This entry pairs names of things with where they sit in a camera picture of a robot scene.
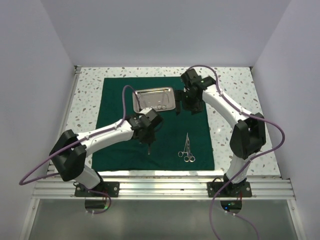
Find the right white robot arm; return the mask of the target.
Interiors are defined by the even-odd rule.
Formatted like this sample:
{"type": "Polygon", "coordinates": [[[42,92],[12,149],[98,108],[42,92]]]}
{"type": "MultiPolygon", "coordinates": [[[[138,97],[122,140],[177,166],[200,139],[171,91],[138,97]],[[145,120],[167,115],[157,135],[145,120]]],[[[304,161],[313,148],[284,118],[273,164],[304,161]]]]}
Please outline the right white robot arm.
{"type": "Polygon", "coordinates": [[[223,176],[221,189],[227,196],[235,196],[246,183],[251,159],[266,144],[264,117],[260,113],[253,114],[242,108],[218,89],[218,82],[211,76],[202,77],[191,68],[180,78],[184,88],[174,92],[176,113],[185,110],[193,115],[198,114],[208,104],[232,128],[229,146],[233,156],[229,169],[223,176]]]}

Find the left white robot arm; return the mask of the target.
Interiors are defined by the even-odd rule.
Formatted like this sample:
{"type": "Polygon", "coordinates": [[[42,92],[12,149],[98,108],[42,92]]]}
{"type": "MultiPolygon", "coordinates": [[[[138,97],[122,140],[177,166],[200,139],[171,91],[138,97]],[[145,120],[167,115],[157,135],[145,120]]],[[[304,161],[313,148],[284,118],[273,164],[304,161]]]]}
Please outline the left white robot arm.
{"type": "Polygon", "coordinates": [[[103,193],[104,181],[85,163],[86,158],[106,147],[130,140],[151,145],[156,140],[157,127],[163,121],[159,113],[147,107],[96,130],[81,133],[66,130],[52,148],[49,159],[64,182],[76,181],[96,197],[103,193]]]}

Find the dark green surgical cloth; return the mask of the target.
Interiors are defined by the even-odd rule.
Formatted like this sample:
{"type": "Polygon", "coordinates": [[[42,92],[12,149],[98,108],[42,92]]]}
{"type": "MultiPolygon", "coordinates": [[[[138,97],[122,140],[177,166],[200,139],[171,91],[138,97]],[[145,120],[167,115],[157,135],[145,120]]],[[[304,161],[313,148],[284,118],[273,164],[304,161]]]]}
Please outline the dark green surgical cloth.
{"type": "MultiPolygon", "coordinates": [[[[112,124],[123,117],[122,90],[126,85],[135,90],[171,87],[181,90],[184,84],[179,77],[124,77],[105,78],[96,128],[112,124]]],[[[210,171],[214,170],[214,155],[207,111],[192,115],[182,110],[162,111],[163,125],[155,134],[155,142],[148,146],[136,139],[119,142],[92,155],[92,168],[98,172],[123,170],[154,171],[210,171]],[[194,162],[178,157],[184,149],[186,134],[194,162]]]]}

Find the steel ring-handled forceps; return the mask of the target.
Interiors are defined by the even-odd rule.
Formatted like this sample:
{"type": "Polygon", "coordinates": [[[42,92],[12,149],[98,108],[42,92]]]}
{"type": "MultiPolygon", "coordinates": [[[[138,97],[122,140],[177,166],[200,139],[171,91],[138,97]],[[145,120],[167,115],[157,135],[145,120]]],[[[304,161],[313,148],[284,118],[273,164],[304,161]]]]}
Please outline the steel ring-handled forceps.
{"type": "Polygon", "coordinates": [[[182,151],[179,151],[177,153],[178,157],[184,158],[186,156],[186,137],[185,137],[185,143],[182,151]]]}

